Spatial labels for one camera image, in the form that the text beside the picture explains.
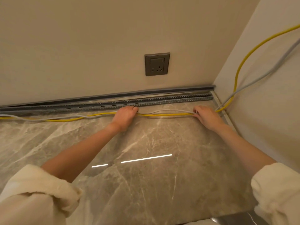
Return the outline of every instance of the wall socket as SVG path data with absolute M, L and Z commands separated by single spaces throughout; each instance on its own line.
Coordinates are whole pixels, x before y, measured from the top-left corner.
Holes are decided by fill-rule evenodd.
M 146 76 L 168 74 L 170 53 L 145 55 Z

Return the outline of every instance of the metal track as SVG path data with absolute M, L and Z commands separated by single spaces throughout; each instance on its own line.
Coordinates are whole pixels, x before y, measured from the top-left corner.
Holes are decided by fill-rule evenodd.
M 27 113 L 45 113 L 45 112 L 65 112 L 65 111 L 82 111 L 82 110 L 99 110 L 99 109 L 116 109 L 123 106 L 150 106 L 169 103 L 184 103 L 193 101 L 212 100 L 211 93 L 192 94 L 192 95 L 174 95 L 138 98 L 131 100 L 119 100 L 111 102 L 97 102 L 72 105 L 42 105 L 42 106 L 14 106 L 0 108 L 0 114 L 27 114 Z

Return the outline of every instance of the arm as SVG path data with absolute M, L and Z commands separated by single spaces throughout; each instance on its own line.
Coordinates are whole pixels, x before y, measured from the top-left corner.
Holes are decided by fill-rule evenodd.
M 137 107 L 122 107 L 104 129 L 62 151 L 41 168 L 71 183 L 117 133 L 128 128 L 137 111 Z
M 251 176 L 256 174 L 265 165 L 270 165 L 276 161 L 254 147 L 248 141 L 240 137 L 230 126 L 226 125 L 221 117 L 213 109 L 207 106 L 195 106 L 194 112 L 198 114 L 194 117 L 208 129 L 216 132 L 223 141 L 238 155 L 242 164 Z

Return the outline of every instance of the white sleeve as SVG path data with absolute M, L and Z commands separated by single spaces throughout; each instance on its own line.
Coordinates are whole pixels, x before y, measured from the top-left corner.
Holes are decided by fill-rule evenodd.
M 0 195 L 0 224 L 65 224 L 82 190 L 40 167 L 26 165 Z
M 252 178 L 255 212 L 273 225 L 300 221 L 300 174 L 282 163 L 264 166 Z

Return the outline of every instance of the marble veining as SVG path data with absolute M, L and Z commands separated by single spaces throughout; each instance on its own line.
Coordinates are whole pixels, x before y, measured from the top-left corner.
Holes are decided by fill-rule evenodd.
M 191 110 L 198 104 L 215 108 L 213 101 L 202 101 L 141 107 L 140 111 Z M 111 119 L 1 121 L 1 191 L 26 164 L 42 165 Z M 168 154 L 172 156 L 121 163 Z M 108 165 L 92 168 L 101 164 Z M 250 179 L 221 138 L 195 118 L 136 117 L 73 182 L 84 195 L 67 224 L 174 225 L 251 210 L 256 202 Z

